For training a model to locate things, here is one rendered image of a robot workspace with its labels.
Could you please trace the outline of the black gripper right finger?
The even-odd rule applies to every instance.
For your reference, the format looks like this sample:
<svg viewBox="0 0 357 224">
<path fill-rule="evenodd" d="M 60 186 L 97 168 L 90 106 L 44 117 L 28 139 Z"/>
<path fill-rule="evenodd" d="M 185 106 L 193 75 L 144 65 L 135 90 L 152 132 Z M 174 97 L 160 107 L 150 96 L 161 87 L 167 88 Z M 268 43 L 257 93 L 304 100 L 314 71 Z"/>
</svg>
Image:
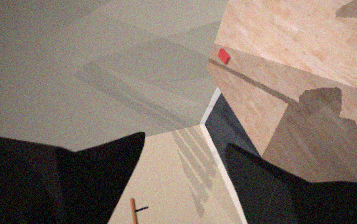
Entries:
<svg viewBox="0 0 357 224">
<path fill-rule="evenodd" d="M 339 224 L 357 210 L 357 182 L 308 182 L 234 144 L 224 152 L 247 224 Z"/>
</svg>

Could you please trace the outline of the red bar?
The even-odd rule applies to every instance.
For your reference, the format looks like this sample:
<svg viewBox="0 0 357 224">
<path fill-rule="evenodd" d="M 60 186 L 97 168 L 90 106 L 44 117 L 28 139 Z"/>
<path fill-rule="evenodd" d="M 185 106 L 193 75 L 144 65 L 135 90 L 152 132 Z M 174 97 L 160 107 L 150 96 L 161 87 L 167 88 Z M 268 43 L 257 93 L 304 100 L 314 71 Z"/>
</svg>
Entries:
<svg viewBox="0 0 357 224">
<path fill-rule="evenodd" d="M 229 60 L 230 60 L 230 56 L 227 54 L 227 52 L 222 48 L 219 49 L 218 55 L 219 59 L 222 61 L 222 63 L 224 65 L 228 64 Z"/>
</svg>

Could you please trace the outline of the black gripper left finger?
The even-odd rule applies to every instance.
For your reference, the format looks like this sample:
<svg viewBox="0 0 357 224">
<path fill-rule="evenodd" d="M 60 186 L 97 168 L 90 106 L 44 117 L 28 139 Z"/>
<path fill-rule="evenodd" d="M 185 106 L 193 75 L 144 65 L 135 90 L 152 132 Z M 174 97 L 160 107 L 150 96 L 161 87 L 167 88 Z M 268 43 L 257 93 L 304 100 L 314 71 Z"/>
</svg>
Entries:
<svg viewBox="0 0 357 224">
<path fill-rule="evenodd" d="M 144 143 L 137 132 L 73 152 L 0 137 L 0 184 L 49 194 L 57 224 L 107 224 Z"/>
</svg>

